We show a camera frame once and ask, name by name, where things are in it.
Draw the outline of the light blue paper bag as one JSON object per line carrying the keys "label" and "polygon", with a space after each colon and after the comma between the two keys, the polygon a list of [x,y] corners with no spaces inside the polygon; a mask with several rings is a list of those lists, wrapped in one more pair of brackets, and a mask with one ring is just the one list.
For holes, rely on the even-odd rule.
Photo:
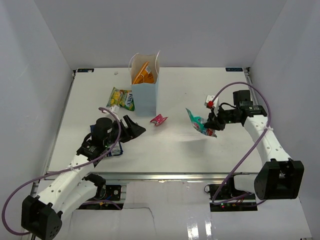
{"label": "light blue paper bag", "polygon": [[[132,84],[142,65],[149,61],[154,83]],[[130,85],[135,105],[135,113],[139,117],[154,117],[157,115],[158,83],[160,76],[159,53],[143,55],[136,53],[128,63]]]}

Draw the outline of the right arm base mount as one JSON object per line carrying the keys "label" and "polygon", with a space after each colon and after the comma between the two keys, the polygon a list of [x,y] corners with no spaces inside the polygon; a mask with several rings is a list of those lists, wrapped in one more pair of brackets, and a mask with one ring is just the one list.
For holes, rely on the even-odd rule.
{"label": "right arm base mount", "polygon": [[[223,202],[219,205],[213,204],[212,199],[214,193],[218,188],[219,184],[207,184],[203,188],[203,191],[209,196],[210,211],[212,213],[254,212],[258,210],[258,207],[256,206],[256,196],[254,194],[242,197],[240,199]],[[244,194],[244,192],[241,192],[239,190],[231,190],[230,187],[225,185],[218,193],[214,202],[217,204],[221,201],[226,201],[228,199],[238,197],[242,194]]]}

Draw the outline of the blue corner label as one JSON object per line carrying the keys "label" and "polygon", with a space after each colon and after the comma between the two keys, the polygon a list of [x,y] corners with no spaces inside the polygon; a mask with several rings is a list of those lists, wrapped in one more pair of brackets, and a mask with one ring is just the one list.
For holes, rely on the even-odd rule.
{"label": "blue corner label", "polygon": [[94,72],[94,68],[78,68],[76,70],[77,73],[93,73]]}
{"label": "blue corner label", "polygon": [[226,67],[225,70],[227,72],[243,72],[241,67]]}

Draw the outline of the left blue corner label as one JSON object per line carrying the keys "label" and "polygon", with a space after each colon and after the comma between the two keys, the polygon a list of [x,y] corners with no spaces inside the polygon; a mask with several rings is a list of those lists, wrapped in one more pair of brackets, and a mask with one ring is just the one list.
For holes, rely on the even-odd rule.
{"label": "left blue corner label", "polygon": [[78,68],[76,70],[77,73],[93,73],[94,72],[94,68]]}

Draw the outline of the right blue corner label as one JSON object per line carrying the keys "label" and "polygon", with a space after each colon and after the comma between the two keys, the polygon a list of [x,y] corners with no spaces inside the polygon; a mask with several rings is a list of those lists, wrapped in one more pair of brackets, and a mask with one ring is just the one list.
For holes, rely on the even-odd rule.
{"label": "right blue corner label", "polygon": [[226,67],[225,70],[227,72],[243,72],[241,67]]}

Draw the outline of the small red candy wrapper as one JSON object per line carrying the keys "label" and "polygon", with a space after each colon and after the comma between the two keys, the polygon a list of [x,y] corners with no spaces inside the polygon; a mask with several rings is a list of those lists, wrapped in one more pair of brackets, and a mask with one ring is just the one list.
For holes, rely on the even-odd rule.
{"label": "small red candy wrapper", "polygon": [[155,127],[160,126],[168,119],[167,116],[163,117],[161,114],[157,115],[155,118],[153,118],[150,123],[154,124]]}

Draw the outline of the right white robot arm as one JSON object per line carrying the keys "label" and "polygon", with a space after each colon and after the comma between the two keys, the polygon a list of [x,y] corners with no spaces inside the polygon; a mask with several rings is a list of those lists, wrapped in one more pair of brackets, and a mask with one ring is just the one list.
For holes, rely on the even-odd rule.
{"label": "right white robot arm", "polygon": [[204,105],[210,109],[204,128],[223,131],[227,124],[240,123],[252,138],[262,167],[257,174],[236,174],[237,164],[215,191],[215,200],[222,187],[226,195],[236,200],[243,194],[255,194],[259,200],[286,200],[298,197],[304,174],[304,165],[293,160],[282,148],[270,126],[271,114],[251,100],[249,90],[233,92],[231,109],[223,109],[218,97],[208,95]]}

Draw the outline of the blue snack bag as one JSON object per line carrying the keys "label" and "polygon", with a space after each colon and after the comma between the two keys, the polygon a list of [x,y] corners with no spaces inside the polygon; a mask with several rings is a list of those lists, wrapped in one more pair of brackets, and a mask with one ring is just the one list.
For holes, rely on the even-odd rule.
{"label": "blue snack bag", "polygon": [[123,148],[120,142],[118,142],[115,147],[106,155],[107,157],[121,156],[123,154]]}

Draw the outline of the teal mint candy bag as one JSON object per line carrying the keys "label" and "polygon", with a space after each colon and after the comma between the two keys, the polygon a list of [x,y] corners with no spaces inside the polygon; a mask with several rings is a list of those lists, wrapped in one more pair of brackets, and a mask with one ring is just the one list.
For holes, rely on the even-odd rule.
{"label": "teal mint candy bag", "polygon": [[192,127],[199,133],[209,136],[209,137],[214,137],[217,138],[216,132],[213,129],[210,128],[205,128],[205,123],[207,122],[204,118],[200,116],[194,116],[192,112],[186,108],[186,112],[188,114],[188,117],[190,119],[190,122],[192,124]]}

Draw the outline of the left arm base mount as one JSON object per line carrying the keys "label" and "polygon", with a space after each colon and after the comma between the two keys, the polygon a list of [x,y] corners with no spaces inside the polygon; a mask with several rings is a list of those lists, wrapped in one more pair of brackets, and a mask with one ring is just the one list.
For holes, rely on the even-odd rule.
{"label": "left arm base mount", "polygon": [[100,191],[97,191],[96,196],[87,200],[81,206],[88,206],[88,205],[102,205],[106,206],[109,205],[109,202],[118,202],[121,200],[122,194],[122,186],[121,185],[106,185],[101,188]]}

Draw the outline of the orange chips bag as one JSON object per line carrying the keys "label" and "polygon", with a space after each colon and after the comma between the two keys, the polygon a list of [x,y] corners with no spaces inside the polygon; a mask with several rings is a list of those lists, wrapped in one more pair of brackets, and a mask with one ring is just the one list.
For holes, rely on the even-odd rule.
{"label": "orange chips bag", "polygon": [[150,63],[149,61],[146,61],[142,65],[142,67],[140,68],[140,70],[138,71],[138,73],[133,79],[133,82],[132,82],[133,85],[143,84],[143,83],[146,83],[146,84],[154,83],[154,76],[149,66],[149,63]]}

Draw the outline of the yellow green candy bag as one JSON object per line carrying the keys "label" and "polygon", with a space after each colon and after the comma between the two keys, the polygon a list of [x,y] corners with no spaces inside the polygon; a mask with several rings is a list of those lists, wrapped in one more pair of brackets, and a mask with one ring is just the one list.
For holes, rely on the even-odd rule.
{"label": "yellow green candy bag", "polygon": [[111,107],[114,105],[133,112],[135,104],[132,91],[113,87],[106,106]]}

